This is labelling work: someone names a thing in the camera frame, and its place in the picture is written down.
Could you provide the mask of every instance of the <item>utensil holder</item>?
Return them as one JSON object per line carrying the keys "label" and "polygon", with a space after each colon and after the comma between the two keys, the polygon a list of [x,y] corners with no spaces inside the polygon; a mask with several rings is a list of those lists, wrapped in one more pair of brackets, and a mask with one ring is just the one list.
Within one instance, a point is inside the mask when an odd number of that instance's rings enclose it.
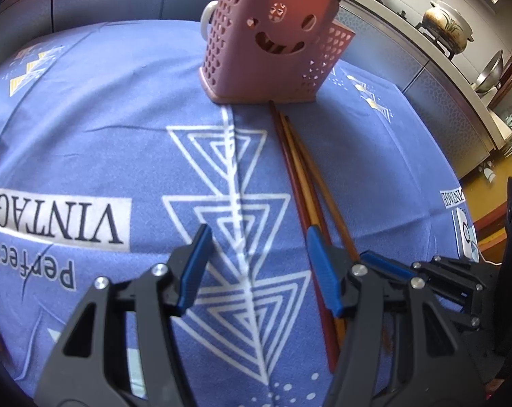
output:
{"label": "utensil holder", "polygon": [[200,79],[223,103],[310,102],[354,33],[337,0],[218,0]]}

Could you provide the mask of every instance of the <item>basket base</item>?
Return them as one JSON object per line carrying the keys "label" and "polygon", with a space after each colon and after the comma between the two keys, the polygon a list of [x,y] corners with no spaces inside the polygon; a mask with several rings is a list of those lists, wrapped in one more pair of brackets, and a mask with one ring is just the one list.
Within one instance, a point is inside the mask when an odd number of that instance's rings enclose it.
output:
{"label": "basket base", "polygon": [[200,67],[198,72],[200,75],[201,86],[205,93],[210,98],[212,102],[215,104],[268,104],[269,101],[273,101],[276,104],[290,104],[290,103],[299,103],[299,102],[314,102],[316,100],[316,93],[309,97],[274,97],[273,99],[250,99],[243,97],[221,97],[218,96],[212,90],[211,86],[207,82],[205,76],[203,75],[203,69]]}

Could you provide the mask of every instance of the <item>white handle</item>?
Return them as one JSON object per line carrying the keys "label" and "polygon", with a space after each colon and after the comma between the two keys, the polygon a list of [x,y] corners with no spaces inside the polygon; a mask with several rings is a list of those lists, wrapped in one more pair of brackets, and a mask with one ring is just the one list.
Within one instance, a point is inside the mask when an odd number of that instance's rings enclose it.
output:
{"label": "white handle", "polygon": [[218,6],[218,1],[211,1],[208,5],[205,6],[205,9],[203,9],[203,13],[201,14],[201,36],[205,41],[207,41],[208,32],[207,28],[209,27],[209,21],[211,20],[212,13],[216,9],[216,6]]}

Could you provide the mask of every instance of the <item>metal bolt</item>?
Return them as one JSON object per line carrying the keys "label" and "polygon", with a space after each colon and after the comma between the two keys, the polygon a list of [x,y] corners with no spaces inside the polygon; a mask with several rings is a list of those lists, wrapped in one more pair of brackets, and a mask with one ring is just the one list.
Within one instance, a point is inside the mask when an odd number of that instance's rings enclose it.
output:
{"label": "metal bolt", "polygon": [[368,269],[365,265],[362,265],[360,263],[355,264],[352,266],[352,274],[354,274],[356,277],[363,277],[367,274]]}
{"label": "metal bolt", "polygon": [[94,280],[94,288],[102,290],[109,286],[109,279],[107,277],[98,277]]}
{"label": "metal bolt", "polygon": [[163,277],[165,274],[167,274],[167,265],[164,265],[163,263],[158,263],[157,265],[154,265],[152,268],[152,275],[154,277]]}
{"label": "metal bolt", "polygon": [[411,286],[415,289],[423,289],[425,287],[425,281],[420,277],[413,277],[411,279]]}

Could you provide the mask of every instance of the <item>table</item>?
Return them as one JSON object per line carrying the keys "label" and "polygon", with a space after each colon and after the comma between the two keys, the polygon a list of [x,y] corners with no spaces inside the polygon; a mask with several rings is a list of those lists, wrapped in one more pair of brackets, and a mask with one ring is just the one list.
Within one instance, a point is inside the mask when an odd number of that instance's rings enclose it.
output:
{"label": "table", "polygon": [[[204,49],[197,23],[130,21],[39,38],[0,67],[0,332],[28,394],[95,277],[132,279],[206,222],[218,253],[175,322],[198,405],[322,405],[331,374],[273,121],[211,103]],[[396,86],[341,61],[315,103],[282,110],[360,252],[457,257],[458,180]]]}

